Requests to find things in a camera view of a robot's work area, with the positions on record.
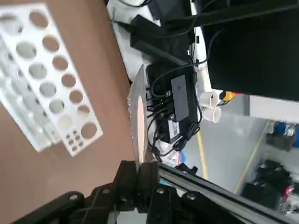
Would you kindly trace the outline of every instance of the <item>small hole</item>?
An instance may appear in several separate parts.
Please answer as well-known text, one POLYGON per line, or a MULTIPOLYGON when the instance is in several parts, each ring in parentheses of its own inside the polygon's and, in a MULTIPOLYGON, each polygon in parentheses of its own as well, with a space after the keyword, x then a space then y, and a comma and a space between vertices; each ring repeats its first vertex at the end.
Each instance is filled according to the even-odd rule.
POLYGON ((29 66, 29 74, 34 79, 43 79, 47 75, 47 70, 42 63, 35 63, 29 66))
POLYGON ((49 104, 49 109, 53 114, 61 113, 64 110, 64 103, 59 99, 55 99, 49 104))
POLYGON ((76 84, 76 79, 71 74, 65 74, 62 76, 61 82, 65 87, 73 87, 76 84))
POLYGON ((81 128, 81 134, 85 139, 91 139, 97 132, 97 127, 94 123, 86 123, 81 128))
POLYGON ((19 77, 23 77, 24 75, 23 75, 23 72, 21 71, 21 70, 18 70, 18 76, 19 77))
POLYGON ((35 26, 39 28, 46 28, 49 23, 47 18, 40 12, 31 12, 29 19, 35 26))
POLYGON ((78 104, 83 100, 83 95, 79 90, 74 90, 70 93, 70 101, 74 104, 78 104))
POLYGON ((78 114, 81 117, 87 117, 89 115, 89 108, 86 105, 81 105, 78 107, 78 114))
POLYGON ((68 67, 67 61, 62 56, 54 57, 52 63, 53 63, 53 66, 60 71, 64 71, 68 67))
POLYGON ((53 97, 56 93, 56 86, 53 83, 45 82, 41 84, 39 91, 45 97, 53 97))
POLYGON ((57 39, 51 35, 45 36, 43 38, 43 46, 51 52, 56 52, 59 49, 59 43, 57 39))
POLYGON ((69 129, 73 124, 73 121, 71 119, 70 115, 63 115, 60 117, 59 121, 58 121, 58 126, 62 129, 69 129))
POLYGON ((13 56, 10 53, 7 55, 7 58, 10 62, 14 61, 13 56))
POLYGON ((18 43, 16 51, 19 56, 25 59, 33 59, 36 56, 36 48, 32 43, 26 41, 18 43))

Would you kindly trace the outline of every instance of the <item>black equipment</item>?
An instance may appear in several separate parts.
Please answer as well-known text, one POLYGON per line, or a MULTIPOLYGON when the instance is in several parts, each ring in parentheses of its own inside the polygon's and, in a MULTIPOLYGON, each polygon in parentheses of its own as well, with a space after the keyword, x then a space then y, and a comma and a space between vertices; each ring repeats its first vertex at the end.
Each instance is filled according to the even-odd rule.
MULTIPOLYGON (((147 67, 149 84, 173 67, 170 64, 156 62, 147 67)), ((152 100, 153 112, 160 112, 156 118, 159 139, 164 142, 173 142, 178 137, 186 136, 190 125, 198 121, 195 86, 197 77, 193 68, 184 68, 165 76, 157 82, 154 92, 157 94, 169 94, 168 98, 156 98, 152 100)))
POLYGON ((166 25, 202 26, 206 43, 224 30, 208 62, 214 89, 299 101, 298 19, 297 0, 231 0, 166 25))
POLYGON ((147 214, 147 224, 241 224, 224 208, 198 192, 181 198, 173 187, 159 184, 158 163, 143 163, 137 173, 134 161, 122 161, 113 183, 95 188, 87 198, 68 192, 16 224, 115 224, 120 211, 147 214))

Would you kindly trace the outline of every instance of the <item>screw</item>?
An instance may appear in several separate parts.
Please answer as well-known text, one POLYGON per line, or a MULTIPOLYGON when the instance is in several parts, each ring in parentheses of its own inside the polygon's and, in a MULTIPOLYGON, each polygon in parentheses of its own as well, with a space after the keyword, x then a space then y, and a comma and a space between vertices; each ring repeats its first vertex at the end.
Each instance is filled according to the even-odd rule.
POLYGON ((169 116, 169 120, 174 120, 174 114, 169 116))
POLYGON ((109 192, 110 192, 110 190, 107 189, 107 188, 105 188, 105 189, 103 190, 103 194, 108 194, 109 192))
POLYGON ((69 199, 71 200, 71 201, 74 201, 74 200, 76 200, 78 198, 78 195, 71 195, 70 197, 69 197, 69 199))
POLYGON ((187 198, 189 198, 190 200, 195 200, 196 196, 194 194, 188 194, 187 198))
POLYGON ((158 192, 159 194, 163 194, 163 193, 164 193, 164 189, 163 189, 163 188, 158 188, 157 192, 158 192))
POLYGON ((166 94, 167 97, 170 97, 171 96, 171 91, 168 90, 165 94, 166 94))

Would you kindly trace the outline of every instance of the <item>cable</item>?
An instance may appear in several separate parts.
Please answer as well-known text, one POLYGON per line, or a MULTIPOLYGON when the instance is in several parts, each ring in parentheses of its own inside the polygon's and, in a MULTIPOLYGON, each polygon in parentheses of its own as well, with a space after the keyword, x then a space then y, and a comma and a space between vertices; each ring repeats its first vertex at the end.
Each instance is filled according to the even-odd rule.
POLYGON ((159 111, 156 111, 154 113, 151 113, 150 115, 148 115, 146 118, 150 118, 152 116, 156 116, 157 114, 161 113, 162 111, 166 110, 167 108, 162 108, 161 110, 159 111))
POLYGON ((212 37, 212 39, 211 39, 211 41, 210 41, 210 43, 209 43, 209 47, 208 47, 208 51, 207 51, 207 56, 206 56, 206 59, 205 59, 205 60, 203 60, 203 61, 201 61, 201 62, 194 62, 194 63, 191 63, 191 64, 185 64, 185 65, 182 65, 182 66, 177 67, 177 68, 174 68, 174 69, 172 69, 172 70, 170 70, 170 71, 168 71, 168 72, 166 72, 166 73, 160 75, 158 78, 156 78, 156 79, 153 81, 152 85, 150 86, 150 93, 151 93, 152 97, 156 97, 156 98, 162 98, 162 97, 165 97, 165 95, 157 95, 157 94, 154 92, 154 86, 155 86, 155 84, 157 83, 157 81, 159 81, 159 80, 160 80, 161 78, 163 78, 164 76, 166 76, 166 75, 168 75, 168 74, 170 74, 170 73, 172 73, 172 72, 174 72, 174 71, 183 69, 183 68, 192 67, 192 66, 196 66, 196 65, 200 65, 200 64, 204 64, 204 63, 206 63, 206 62, 208 61, 209 57, 210 57, 210 52, 211 52, 212 44, 213 44, 215 38, 216 38, 216 37, 219 35, 219 33, 221 33, 221 32, 222 32, 221 30, 220 30, 220 31, 217 31, 217 32, 214 34, 214 36, 212 37))
POLYGON ((136 26, 131 25, 131 24, 127 24, 127 23, 124 23, 124 22, 121 22, 121 21, 114 21, 114 22, 117 23, 119 26, 123 27, 129 33, 137 32, 137 33, 144 34, 144 35, 147 35, 147 36, 152 36, 154 38, 166 39, 166 38, 173 38, 173 37, 177 37, 177 36, 187 34, 194 27, 196 20, 197 20, 197 17, 194 18, 194 20, 192 21, 191 26, 187 30, 185 30, 183 32, 175 33, 175 34, 169 34, 169 35, 155 35, 155 34, 143 32, 140 29, 138 29, 136 26))
POLYGON ((131 5, 123 0, 118 0, 119 2, 121 2, 122 4, 126 5, 126 6, 129 6, 129 7, 134 7, 134 8, 142 8, 143 6, 146 6, 148 5, 152 0, 144 0, 143 3, 141 3, 140 5, 138 6, 135 6, 135 5, 131 5))
POLYGON ((209 5, 213 4, 214 2, 216 2, 217 0, 211 0, 208 3, 206 3, 202 8, 201 11, 203 12, 209 5))
POLYGON ((222 103, 219 103, 217 106, 224 106, 224 105, 228 104, 229 102, 230 102, 230 100, 223 101, 222 103))
POLYGON ((152 126, 152 124, 154 123, 154 121, 157 119, 157 117, 159 116, 159 114, 156 114, 153 119, 150 121, 149 126, 148 126, 148 132, 147 132, 147 136, 148 136, 148 144, 149 146, 151 146, 151 148, 153 148, 153 145, 151 144, 150 140, 149 140, 149 130, 150 127, 152 126))

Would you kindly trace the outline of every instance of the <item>cardboard surface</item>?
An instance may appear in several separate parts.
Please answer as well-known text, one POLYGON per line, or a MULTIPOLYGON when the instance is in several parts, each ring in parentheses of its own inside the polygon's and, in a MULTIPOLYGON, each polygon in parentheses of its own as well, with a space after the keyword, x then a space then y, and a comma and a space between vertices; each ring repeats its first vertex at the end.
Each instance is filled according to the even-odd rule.
MULTIPOLYGON (((34 2, 2 0, 1 5, 34 2)), ((71 190, 85 195, 133 160, 129 83, 104 2, 46 0, 103 129, 76 157, 63 144, 37 153, 0 107, 0 223, 12 222, 71 190)))

